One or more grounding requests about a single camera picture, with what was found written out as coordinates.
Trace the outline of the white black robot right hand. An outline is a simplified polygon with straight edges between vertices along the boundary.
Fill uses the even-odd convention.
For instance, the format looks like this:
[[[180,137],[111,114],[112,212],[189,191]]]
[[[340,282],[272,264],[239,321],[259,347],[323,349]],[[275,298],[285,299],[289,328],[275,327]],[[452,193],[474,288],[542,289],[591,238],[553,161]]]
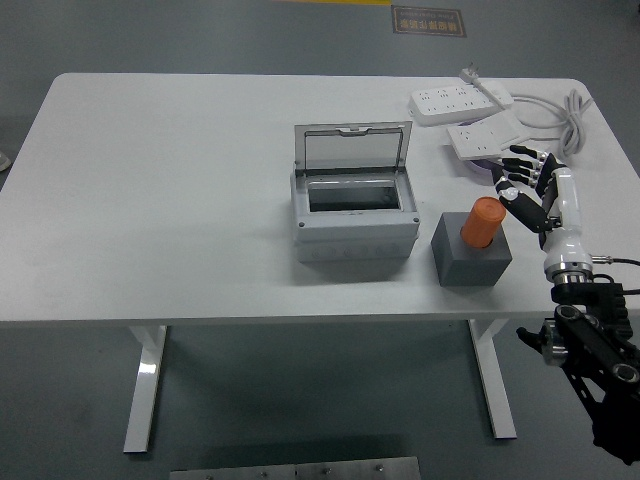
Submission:
[[[512,145],[491,168],[498,200],[538,236],[544,273],[555,285],[589,283],[593,261],[582,245],[582,218],[571,169],[555,155]]]

